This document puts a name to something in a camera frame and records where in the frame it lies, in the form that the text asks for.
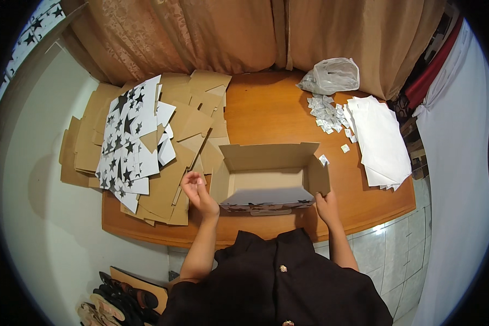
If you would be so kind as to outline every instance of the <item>brown curtain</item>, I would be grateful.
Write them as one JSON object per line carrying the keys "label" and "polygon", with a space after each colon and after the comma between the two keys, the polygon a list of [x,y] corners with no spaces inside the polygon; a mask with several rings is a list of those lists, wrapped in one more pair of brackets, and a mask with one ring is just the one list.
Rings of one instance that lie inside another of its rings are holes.
{"label": "brown curtain", "polygon": [[[62,0],[64,12],[83,0]],[[241,74],[276,61],[269,1],[89,0],[63,38],[95,78],[121,86],[163,72]]]}
{"label": "brown curtain", "polygon": [[[398,94],[445,0],[90,0],[63,37],[95,77],[121,86],[167,71],[308,71],[353,58],[360,90]],[[83,0],[62,0],[65,12]]]}
{"label": "brown curtain", "polygon": [[390,99],[398,94],[427,47],[444,0],[287,0],[288,62],[308,71],[317,62],[353,58],[360,90]]}

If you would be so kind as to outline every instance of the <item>black shirt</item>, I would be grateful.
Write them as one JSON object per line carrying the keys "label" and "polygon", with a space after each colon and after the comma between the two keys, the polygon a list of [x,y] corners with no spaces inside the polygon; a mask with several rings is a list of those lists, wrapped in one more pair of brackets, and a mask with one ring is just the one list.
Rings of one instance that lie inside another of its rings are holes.
{"label": "black shirt", "polygon": [[263,240],[239,231],[216,269],[170,292],[159,325],[391,325],[371,278],[315,253],[299,228]]}

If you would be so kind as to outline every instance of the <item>hand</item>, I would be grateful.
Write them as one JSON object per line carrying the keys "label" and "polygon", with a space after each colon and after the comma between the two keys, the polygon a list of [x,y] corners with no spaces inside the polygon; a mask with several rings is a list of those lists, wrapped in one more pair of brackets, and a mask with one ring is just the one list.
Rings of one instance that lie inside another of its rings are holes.
{"label": "hand", "polygon": [[181,188],[203,217],[219,217],[219,205],[206,191],[205,182],[199,173],[194,171],[186,173],[181,180]]}
{"label": "hand", "polygon": [[320,192],[315,194],[315,202],[319,217],[326,223],[328,228],[332,227],[337,221],[340,221],[337,209],[337,198],[335,197],[333,189],[328,192],[325,198],[322,197]]}

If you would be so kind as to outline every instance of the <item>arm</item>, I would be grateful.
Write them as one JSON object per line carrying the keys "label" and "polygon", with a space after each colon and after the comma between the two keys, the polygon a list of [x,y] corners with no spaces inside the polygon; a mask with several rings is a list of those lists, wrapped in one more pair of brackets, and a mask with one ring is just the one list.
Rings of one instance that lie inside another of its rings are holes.
{"label": "arm", "polygon": [[198,234],[179,272],[181,281],[197,283],[210,273],[214,263],[219,205],[210,197],[203,179],[197,172],[185,174],[181,180],[181,188],[203,216]]}
{"label": "arm", "polygon": [[337,199],[333,190],[323,198],[320,193],[315,195],[317,212],[320,218],[328,226],[330,237],[330,258],[340,267],[350,267],[357,272],[359,267],[349,247],[346,233],[339,219]]}

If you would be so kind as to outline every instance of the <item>plastic bag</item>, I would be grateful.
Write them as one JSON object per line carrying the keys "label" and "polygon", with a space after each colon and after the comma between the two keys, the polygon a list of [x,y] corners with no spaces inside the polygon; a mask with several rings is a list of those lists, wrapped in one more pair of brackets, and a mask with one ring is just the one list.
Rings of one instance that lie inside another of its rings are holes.
{"label": "plastic bag", "polygon": [[359,85],[359,68],[353,59],[331,58],[315,64],[297,87],[316,94],[331,95],[359,89]]}

